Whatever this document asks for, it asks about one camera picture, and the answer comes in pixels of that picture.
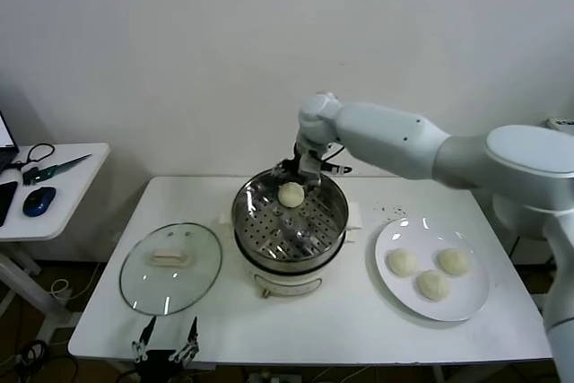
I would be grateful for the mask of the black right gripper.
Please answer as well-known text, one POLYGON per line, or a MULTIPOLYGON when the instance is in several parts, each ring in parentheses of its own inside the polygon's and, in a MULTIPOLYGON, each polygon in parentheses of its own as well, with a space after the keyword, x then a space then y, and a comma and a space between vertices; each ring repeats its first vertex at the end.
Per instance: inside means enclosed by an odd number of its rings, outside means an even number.
POLYGON ((295 160, 282 160, 271 169, 273 176, 309 177, 311 187, 321 185, 321 163, 326 147, 307 141, 297 141, 295 160))

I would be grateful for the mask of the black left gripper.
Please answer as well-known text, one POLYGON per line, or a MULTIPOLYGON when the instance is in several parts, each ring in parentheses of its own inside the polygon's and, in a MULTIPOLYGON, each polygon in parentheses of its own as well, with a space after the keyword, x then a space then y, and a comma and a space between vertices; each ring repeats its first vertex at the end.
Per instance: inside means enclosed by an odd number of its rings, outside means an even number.
POLYGON ((197 318, 194 318, 183 347, 176 350, 149 350, 148 343, 156 323, 153 316, 143 329, 137 341, 132 342, 136 373, 140 377, 175 377, 184 369, 182 363, 189 363, 199 352, 197 318))

